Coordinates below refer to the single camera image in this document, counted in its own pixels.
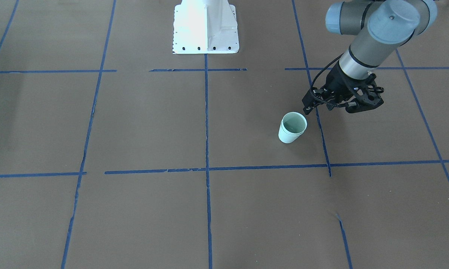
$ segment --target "cup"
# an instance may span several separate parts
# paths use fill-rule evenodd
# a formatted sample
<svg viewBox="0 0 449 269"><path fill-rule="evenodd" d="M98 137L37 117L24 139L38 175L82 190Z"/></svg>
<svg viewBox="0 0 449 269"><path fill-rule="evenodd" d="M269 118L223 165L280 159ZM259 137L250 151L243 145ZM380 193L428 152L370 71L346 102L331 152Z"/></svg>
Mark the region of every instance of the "cup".
<svg viewBox="0 0 449 269"><path fill-rule="evenodd" d="M284 115L279 127L279 139L283 143L291 143L304 133L308 122L298 112L289 112Z"/></svg>

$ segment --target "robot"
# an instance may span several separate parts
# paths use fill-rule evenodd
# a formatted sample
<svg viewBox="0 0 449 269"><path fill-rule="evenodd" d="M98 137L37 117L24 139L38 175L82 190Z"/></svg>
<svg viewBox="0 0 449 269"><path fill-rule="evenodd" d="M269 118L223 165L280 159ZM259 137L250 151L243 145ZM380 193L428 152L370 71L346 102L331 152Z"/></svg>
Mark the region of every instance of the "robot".
<svg viewBox="0 0 449 269"><path fill-rule="evenodd" d="M372 71L399 46L425 32L436 17L433 0L353 0L331 5L326 14L328 31L357 36L314 78L303 98L304 114L321 104L329 110L344 107L348 113L381 106L384 89L377 86ZM325 85L314 87L319 75L336 61Z"/></svg>

